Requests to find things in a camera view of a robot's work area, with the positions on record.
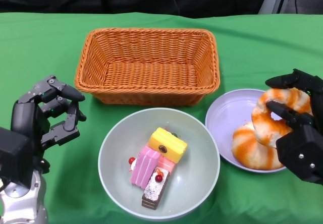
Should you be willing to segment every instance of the orange wicker basket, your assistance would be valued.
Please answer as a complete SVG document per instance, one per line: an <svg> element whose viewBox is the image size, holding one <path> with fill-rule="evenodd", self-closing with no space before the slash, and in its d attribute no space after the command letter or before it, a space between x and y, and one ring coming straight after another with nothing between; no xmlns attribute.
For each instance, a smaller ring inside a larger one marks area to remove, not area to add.
<svg viewBox="0 0 323 224"><path fill-rule="evenodd" d="M75 85L106 104L195 105L220 85L216 41L202 29L97 29Z"/></svg>

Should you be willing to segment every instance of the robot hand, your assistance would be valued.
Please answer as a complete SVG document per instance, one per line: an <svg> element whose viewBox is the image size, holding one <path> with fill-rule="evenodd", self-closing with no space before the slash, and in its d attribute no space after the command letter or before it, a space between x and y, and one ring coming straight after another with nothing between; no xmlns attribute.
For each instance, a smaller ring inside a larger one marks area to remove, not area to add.
<svg viewBox="0 0 323 224"><path fill-rule="evenodd" d="M54 75L36 83L13 107L11 130L0 128L0 178L30 189L33 171L49 172L44 151L78 136L78 121L86 116L79 110L85 99L78 90L61 83ZM50 127L49 117L67 113L66 120Z"/></svg>
<svg viewBox="0 0 323 224"><path fill-rule="evenodd" d="M292 131L276 141L279 161L303 181L323 185L323 80L300 70L266 81L271 88L297 88L310 96L313 116L271 101L267 107Z"/></svg>

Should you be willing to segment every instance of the purple plate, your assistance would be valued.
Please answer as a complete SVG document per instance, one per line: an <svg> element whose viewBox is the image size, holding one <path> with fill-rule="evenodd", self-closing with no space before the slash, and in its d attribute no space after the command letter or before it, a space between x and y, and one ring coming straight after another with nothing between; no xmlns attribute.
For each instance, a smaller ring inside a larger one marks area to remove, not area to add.
<svg viewBox="0 0 323 224"><path fill-rule="evenodd" d="M232 135L234 131L251 121L251 113L264 91L257 89L239 89L230 91L217 98L207 111L205 126L216 141L220 155L233 165L256 173L272 173L284 170L253 170L239 163L232 154Z"/></svg>

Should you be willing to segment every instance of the cake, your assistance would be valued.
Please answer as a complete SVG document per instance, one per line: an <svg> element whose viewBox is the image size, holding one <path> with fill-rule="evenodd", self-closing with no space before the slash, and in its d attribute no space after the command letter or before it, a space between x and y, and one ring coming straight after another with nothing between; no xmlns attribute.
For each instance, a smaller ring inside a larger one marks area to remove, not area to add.
<svg viewBox="0 0 323 224"><path fill-rule="evenodd" d="M148 146L174 163L179 162L187 149L186 142L161 127L152 134Z"/></svg>
<svg viewBox="0 0 323 224"><path fill-rule="evenodd" d="M157 167L159 158L159 152L154 151L149 147L144 147L140 151L136 159L136 165L134 167L130 182L139 186L142 189L145 189L150 179L150 176Z"/></svg>
<svg viewBox="0 0 323 224"><path fill-rule="evenodd" d="M156 172L157 169L159 169L164 175L163 180L161 182L157 182L155 179L155 177L158 175L158 173ZM146 207L152 210L157 209L158 204L162 198L168 178L169 178L169 172L167 170L164 170L161 167L156 167L142 196L141 205L143 207Z"/></svg>
<svg viewBox="0 0 323 224"><path fill-rule="evenodd" d="M176 164L174 164L172 161L168 160L164 156L160 156L160 159L157 163L157 167L161 167L164 170L167 170L168 172L170 172L170 174L172 173L175 165Z"/></svg>

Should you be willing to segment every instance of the green tablecloth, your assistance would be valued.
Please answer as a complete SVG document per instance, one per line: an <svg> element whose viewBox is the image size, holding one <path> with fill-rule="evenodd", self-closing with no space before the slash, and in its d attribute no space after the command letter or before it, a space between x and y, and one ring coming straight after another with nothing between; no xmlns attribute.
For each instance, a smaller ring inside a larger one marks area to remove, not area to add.
<svg viewBox="0 0 323 224"><path fill-rule="evenodd" d="M175 16L0 14L0 126L9 128L14 101L49 74L74 85L85 36L102 27L205 28L220 55L221 86L195 107L181 110L204 122L210 104L240 88L266 89L264 81L293 68L323 76L323 16L268 15L208 19ZM101 186L97 158L107 132L139 106L108 106L91 95L80 104L88 116L81 137L49 149L46 207L50 223L148 223L121 210ZM210 197L195 211L170 223L319 223L323 187L289 171L259 175L225 160Z"/></svg>

